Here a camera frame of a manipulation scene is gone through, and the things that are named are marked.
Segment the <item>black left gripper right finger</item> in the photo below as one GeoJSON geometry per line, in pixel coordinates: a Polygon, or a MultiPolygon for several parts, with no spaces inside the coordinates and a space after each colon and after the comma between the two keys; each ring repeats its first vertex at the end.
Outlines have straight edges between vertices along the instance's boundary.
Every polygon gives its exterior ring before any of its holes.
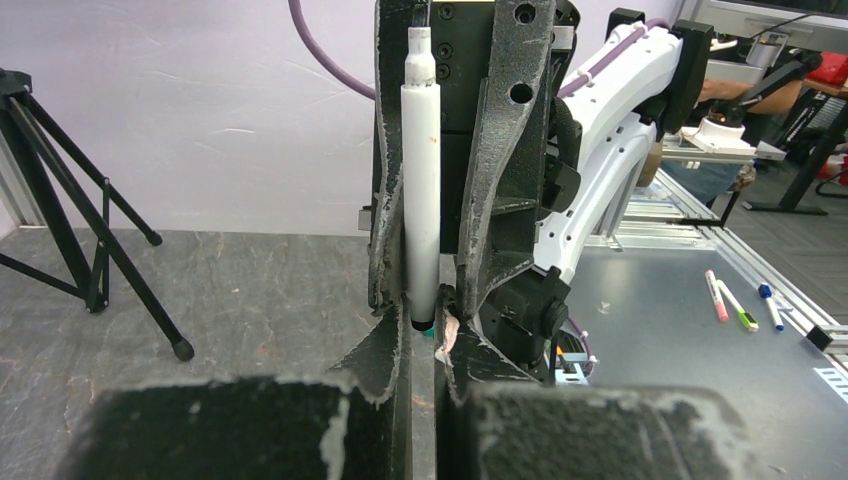
{"type": "Polygon", "coordinates": [[[440,479],[752,479],[739,414],[682,386],[550,386],[457,316],[453,287],[435,318],[440,479]]]}

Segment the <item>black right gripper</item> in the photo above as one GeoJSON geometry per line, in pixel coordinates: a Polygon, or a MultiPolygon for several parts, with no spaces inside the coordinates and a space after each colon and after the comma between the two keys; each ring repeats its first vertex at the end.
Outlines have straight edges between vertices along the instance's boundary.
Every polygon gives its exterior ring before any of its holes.
{"type": "MultiPolygon", "coordinates": [[[[582,126],[550,94],[553,1],[445,1],[433,16],[442,88],[441,248],[458,253],[458,307],[484,300],[533,263],[536,222],[570,204],[582,126]]],[[[414,3],[375,5],[375,111],[368,304],[403,290],[400,90],[414,3]]]]}

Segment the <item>pink marker outside cell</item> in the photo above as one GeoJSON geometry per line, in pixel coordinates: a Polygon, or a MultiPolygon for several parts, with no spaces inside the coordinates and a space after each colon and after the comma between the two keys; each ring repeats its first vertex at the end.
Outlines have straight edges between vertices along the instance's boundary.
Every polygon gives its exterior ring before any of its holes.
{"type": "Polygon", "coordinates": [[[715,277],[713,270],[707,270],[705,272],[705,280],[718,320],[722,323],[727,322],[729,320],[729,314],[723,301],[718,279],[715,277]]]}

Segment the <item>green marker outside cell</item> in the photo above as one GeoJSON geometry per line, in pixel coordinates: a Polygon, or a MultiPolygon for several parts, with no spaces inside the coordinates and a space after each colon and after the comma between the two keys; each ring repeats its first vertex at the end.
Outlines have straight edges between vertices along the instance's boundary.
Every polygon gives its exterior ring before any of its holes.
{"type": "Polygon", "coordinates": [[[740,323],[749,333],[759,331],[759,323],[757,320],[741,305],[735,295],[726,286],[723,280],[717,281],[718,289],[725,300],[727,300],[737,314],[740,323]]]}

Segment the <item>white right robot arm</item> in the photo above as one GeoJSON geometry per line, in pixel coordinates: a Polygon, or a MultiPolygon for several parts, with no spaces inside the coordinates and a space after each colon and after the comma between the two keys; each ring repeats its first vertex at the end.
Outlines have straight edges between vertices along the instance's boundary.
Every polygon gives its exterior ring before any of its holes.
{"type": "Polygon", "coordinates": [[[380,1],[368,302],[429,326],[438,258],[453,314],[536,369],[586,239],[698,96],[714,34],[640,12],[570,71],[566,1],[380,1]]]}

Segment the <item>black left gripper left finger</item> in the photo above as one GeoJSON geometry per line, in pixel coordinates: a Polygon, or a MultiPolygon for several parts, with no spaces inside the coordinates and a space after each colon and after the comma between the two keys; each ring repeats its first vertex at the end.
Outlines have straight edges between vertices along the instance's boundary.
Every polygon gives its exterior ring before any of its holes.
{"type": "Polygon", "coordinates": [[[403,306],[334,366],[107,391],[60,479],[408,479],[411,326],[403,306]]]}

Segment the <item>blue marker outside cell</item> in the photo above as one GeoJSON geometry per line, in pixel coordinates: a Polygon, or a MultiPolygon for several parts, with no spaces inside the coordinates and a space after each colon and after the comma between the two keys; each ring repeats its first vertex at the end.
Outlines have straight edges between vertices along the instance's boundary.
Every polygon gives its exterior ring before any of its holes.
{"type": "Polygon", "coordinates": [[[761,283],[758,287],[758,293],[764,300],[769,311],[770,318],[777,332],[782,332],[785,328],[781,314],[778,310],[777,303],[774,298],[774,293],[768,284],[761,283]]]}

